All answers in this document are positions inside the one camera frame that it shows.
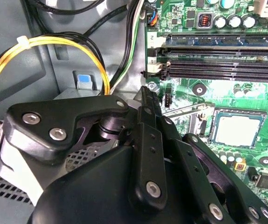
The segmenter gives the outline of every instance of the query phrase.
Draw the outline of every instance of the yellow wire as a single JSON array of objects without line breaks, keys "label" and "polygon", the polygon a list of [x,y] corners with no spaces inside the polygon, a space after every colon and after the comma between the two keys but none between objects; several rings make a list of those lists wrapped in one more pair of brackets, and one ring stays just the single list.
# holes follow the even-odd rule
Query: yellow wire
[{"label": "yellow wire", "polygon": [[[110,82],[108,79],[108,76],[106,74],[106,71],[102,64],[99,62],[99,60],[95,57],[95,55],[85,48],[84,46],[81,46],[73,41],[70,41],[68,39],[64,39],[61,37],[52,37],[52,36],[40,36],[40,37],[35,37],[29,39],[29,46],[30,47],[35,47],[39,45],[45,45],[45,44],[64,44],[64,45],[70,45],[74,46],[80,50],[82,50],[84,53],[86,53],[92,61],[96,64],[96,66],[99,68],[101,72],[101,76],[104,82],[104,87],[105,87],[105,95],[109,95],[110,93]],[[0,73],[3,71],[5,66],[19,53],[22,51],[26,50],[27,46],[17,44],[13,46],[11,49],[9,49],[1,58],[0,58]]]}]

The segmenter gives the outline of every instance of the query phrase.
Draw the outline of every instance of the capacitor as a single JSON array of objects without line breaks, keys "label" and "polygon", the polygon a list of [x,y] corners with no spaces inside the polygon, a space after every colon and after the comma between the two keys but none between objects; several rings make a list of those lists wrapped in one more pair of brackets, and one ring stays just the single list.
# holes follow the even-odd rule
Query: capacitor
[{"label": "capacitor", "polygon": [[223,29],[226,26],[226,18],[223,15],[218,15],[214,18],[213,24],[217,29]]},{"label": "capacitor", "polygon": [[213,149],[212,151],[216,154],[217,157],[220,157],[217,150]]},{"label": "capacitor", "polygon": [[223,162],[227,162],[227,155],[226,155],[226,152],[224,150],[219,151],[219,157]]},{"label": "capacitor", "polygon": [[256,19],[251,14],[243,15],[241,18],[242,27],[245,29],[250,29],[255,26]]},{"label": "capacitor", "polygon": [[227,25],[234,29],[238,28],[241,24],[241,18],[237,14],[231,14],[227,17]]},{"label": "capacitor", "polygon": [[213,5],[219,2],[219,0],[206,0],[208,4]]},{"label": "capacitor", "polygon": [[224,9],[229,9],[234,6],[235,0],[220,0],[220,6]]},{"label": "capacitor", "polygon": [[243,89],[244,94],[246,96],[251,96],[252,95],[251,89],[252,89],[252,86],[249,85],[249,84],[246,84],[245,87],[244,87],[244,89]]},{"label": "capacitor", "polygon": [[243,92],[241,91],[241,86],[239,84],[236,84],[234,86],[234,88],[233,88],[233,94],[237,98],[240,98],[240,97],[243,97],[244,96]]},{"label": "capacitor", "polygon": [[233,152],[231,152],[231,151],[227,152],[227,159],[229,162],[233,162],[235,160]]},{"label": "capacitor", "polygon": [[239,152],[234,153],[234,158],[235,158],[236,162],[242,162],[242,157],[241,157],[241,154]]}]

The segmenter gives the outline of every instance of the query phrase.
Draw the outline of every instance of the black ram slot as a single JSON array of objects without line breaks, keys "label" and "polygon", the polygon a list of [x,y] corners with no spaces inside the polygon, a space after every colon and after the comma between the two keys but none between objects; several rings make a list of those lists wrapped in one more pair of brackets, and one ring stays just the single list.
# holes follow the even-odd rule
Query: black ram slot
[{"label": "black ram slot", "polygon": [[197,65],[197,66],[225,66],[234,68],[263,68],[268,69],[268,62],[265,63],[246,63],[246,62],[216,62],[216,61],[196,61],[196,60],[170,60],[173,68],[179,68],[181,65]]},{"label": "black ram slot", "polygon": [[246,49],[166,49],[161,52],[168,56],[186,56],[186,55],[214,55],[214,56],[268,56],[268,50],[246,50]]},{"label": "black ram slot", "polygon": [[195,74],[198,76],[218,76],[218,77],[255,77],[255,78],[262,78],[264,79],[265,77],[268,78],[268,74],[264,73],[250,73],[250,72],[222,72],[222,71],[207,71],[207,70],[177,70],[177,69],[170,69],[169,70],[170,74]]},{"label": "black ram slot", "polygon": [[174,39],[181,39],[181,38],[211,38],[211,39],[236,39],[236,38],[268,38],[268,34],[212,34],[212,33],[202,33],[202,34],[170,34],[164,33],[161,36],[165,37],[172,37]]},{"label": "black ram slot", "polygon": [[180,73],[169,73],[170,78],[190,78],[190,79],[210,79],[210,80],[228,80],[228,81],[240,81],[240,82],[258,82],[258,83],[268,83],[268,77],[256,78],[256,77],[230,77],[230,76],[217,76],[214,74],[205,75],[202,74],[180,74]]},{"label": "black ram slot", "polygon": [[221,66],[206,66],[206,65],[180,65],[173,64],[171,69],[175,70],[203,70],[203,71],[227,71],[227,72],[249,72],[249,73],[262,73],[268,74],[268,69],[262,68],[236,68],[236,67],[221,67]]}]

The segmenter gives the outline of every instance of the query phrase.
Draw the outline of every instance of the microchip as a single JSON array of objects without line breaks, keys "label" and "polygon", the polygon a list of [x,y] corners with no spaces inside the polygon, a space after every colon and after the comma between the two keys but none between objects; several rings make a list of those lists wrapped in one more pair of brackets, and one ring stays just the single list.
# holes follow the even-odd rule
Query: microchip
[{"label": "microchip", "polygon": [[195,18],[195,10],[189,10],[189,11],[187,11],[187,13],[186,13],[186,18],[187,19],[193,19],[193,18]]},{"label": "microchip", "polygon": [[237,8],[236,8],[236,10],[235,10],[235,13],[240,13],[240,12],[241,12],[241,10],[242,10],[242,8],[241,8],[241,7],[237,7]]},{"label": "microchip", "polygon": [[171,23],[172,23],[173,25],[177,24],[177,19],[172,19]]},{"label": "microchip", "polygon": [[210,39],[198,39],[198,44],[200,44],[200,45],[211,45],[212,40],[210,40]]},{"label": "microchip", "polygon": [[236,39],[224,39],[224,40],[221,40],[221,43],[223,45],[236,45],[236,44],[238,44]]},{"label": "microchip", "polygon": [[194,27],[194,20],[187,20],[186,21],[186,27]]},{"label": "microchip", "polygon": [[204,0],[197,0],[196,7],[203,8],[204,7]]},{"label": "microchip", "polygon": [[268,189],[268,174],[261,173],[259,175],[256,187]]},{"label": "microchip", "polygon": [[210,139],[215,144],[254,147],[266,111],[238,108],[215,108]]}]

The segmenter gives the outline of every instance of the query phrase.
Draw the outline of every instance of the cable tie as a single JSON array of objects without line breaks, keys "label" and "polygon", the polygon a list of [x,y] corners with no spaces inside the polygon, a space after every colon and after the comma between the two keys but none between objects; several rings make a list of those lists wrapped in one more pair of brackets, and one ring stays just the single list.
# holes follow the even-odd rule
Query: cable tie
[{"label": "cable tie", "polygon": [[31,49],[29,39],[26,36],[20,36],[17,38],[18,44],[23,46],[25,49]]}]

